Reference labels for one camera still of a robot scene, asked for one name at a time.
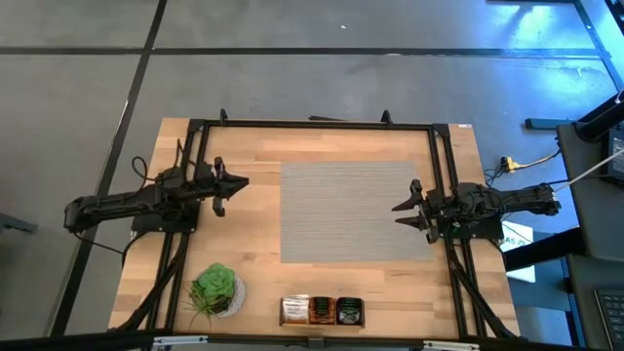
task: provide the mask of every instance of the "green succulent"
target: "green succulent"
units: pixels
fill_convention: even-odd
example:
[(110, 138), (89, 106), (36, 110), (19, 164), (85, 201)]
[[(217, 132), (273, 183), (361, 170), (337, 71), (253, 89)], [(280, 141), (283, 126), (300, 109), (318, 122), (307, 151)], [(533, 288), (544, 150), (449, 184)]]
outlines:
[(220, 263), (214, 263), (193, 281), (189, 297), (198, 312), (207, 316), (224, 311), (235, 291), (234, 271)]

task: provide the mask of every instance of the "gray floor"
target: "gray floor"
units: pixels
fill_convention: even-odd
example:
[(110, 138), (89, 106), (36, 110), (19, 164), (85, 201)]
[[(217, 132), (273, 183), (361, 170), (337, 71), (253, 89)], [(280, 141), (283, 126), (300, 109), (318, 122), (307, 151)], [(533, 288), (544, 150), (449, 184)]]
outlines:
[[(0, 1), (0, 46), (140, 46), (157, 1)], [(602, 0), (583, 0), (624, 75), (624, 39)], [(170, 1), (157, 46), (591, 48), (570, 5), (415, 0)], [(39, 223), (0, 237), (0, 338), (46, 332), (76, 241), (61, 227), (64, 205), (92, 193), (115, 133), (136, 57), (0, 57), (0, 212)], [(525, 118), (578, 118), (615, 93), (605, 68), (586, 59), (435, 57), (153, 57), (111, 191), (138, 185), (163, 117), (304, 119), (310, 114), (470, 123), (485, 168), (500, 156), (530, 162), (557, 149)], [(505, 189), (564, 178), (561, 159), (496, 182)], [(569, 192), (556, 218), (516, 214), (536, 230), (576, 224)], [(122, 248), (129, 222), (100, 227)], [(115, 253), (92, 251), (68, 332), (106, 328), (120, 274)], [(519, 308), (521, 329), (561, 316)], [(234, 346), (214, 346), (228, 349)]]

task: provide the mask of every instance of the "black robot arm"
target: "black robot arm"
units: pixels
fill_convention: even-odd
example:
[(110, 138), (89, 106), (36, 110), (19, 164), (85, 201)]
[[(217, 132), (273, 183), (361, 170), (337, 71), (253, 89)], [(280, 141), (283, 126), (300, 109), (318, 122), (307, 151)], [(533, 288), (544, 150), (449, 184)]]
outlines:
[(153, 214), (165, 221), (176, 221), (186, 213), (189, 200), (208, 197), (213, 197), (216, 215), (224, 216), (222, 200), (247, 186), (249, 179), (226, 172), (220, 157), (214, 159), (214, 173), (213, 166), (207, 163), (197, 167), (199, 176), (192, 180), (186, 180), (181, 169), (173, 167), (138, 191), (79, 197), (66, 206), (63, 226), (69, 232), (79, 233), (104, 220)]
[(417, 208), (415, 216), (396, 221), (427, 231), (429, 243), (435, 243), (444, 233), (457, 239), (502, 239), (500, 219), (503, 215), (520, 211), (556, 215), (561, 208), (548, 184), (500, 191), (464, 182), (452, 189), (451, 195), (447, 197), (439, 189), (434, 189), (423, 198), (420, 181), (414, 179), (409, 191), (409, 199), (392, 211)]

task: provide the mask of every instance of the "gray fabric mat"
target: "gray fabric mat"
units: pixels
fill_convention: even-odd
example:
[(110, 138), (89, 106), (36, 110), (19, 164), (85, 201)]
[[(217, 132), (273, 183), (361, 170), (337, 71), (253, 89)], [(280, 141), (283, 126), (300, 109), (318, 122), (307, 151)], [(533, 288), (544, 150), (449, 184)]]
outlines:
[(424, 233), (395, 223), (412, 162), (283, 163), (282, 262), (433, 259)]

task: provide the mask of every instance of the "wooden table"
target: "wooden table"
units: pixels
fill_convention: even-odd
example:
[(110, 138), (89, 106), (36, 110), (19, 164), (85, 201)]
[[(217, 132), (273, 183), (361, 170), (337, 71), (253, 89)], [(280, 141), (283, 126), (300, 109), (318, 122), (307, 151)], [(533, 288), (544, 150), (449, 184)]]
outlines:
[[(172, 165), (176, 141), (180, 138), (183, 142), (187, 125), (187, 119), (163, 120), (149, 176)], [(483, 182), (472, 127), (451, 125), (450, 135), (459, 180)], [(438, 149), (448, 186), (449, 174), (441, 139)], [(226, 217), (216, 217), (211, 206), (202, 206), (184, 266), (175, 332), (458, 338), (442, 242), (433, 245), (435, 259), (432, 261), (280, 262), (282, 162), (412, 160), (424, 189), (428, 190), (435, 187), (435, 182), (425, 132), (212, 127), (206, 160), (212, 163), (215, 156), (223, 158), (228, 172), (248, 176), (250, 185), (224, 204)], [(130, 249), (110, 327), (126, 321), (152, 288), (163, 237), (162, 233), (148, 233)], [(474, 240), (472, 247), (481, 293), (507, 328), (518, 332), (500, 252), (485, 240)], [(199, 316), (191, 324), (195, 312), (189, 305), (187, 291), (191, 282), (214, 262), (232, 268), (245, 281), (245, 303), (234, 316), (212, 318), (211, 322)], [(300, 293), (362, 298), (366, 302), (366, 327), (352, 330), (280, 327), (280, 297)], [(168, 296), (169, 292), (165, 291), (157, 326), (164, 324)], [(474, 334), (470, 298), (466, 292), (463, 296), (469, 332)]]

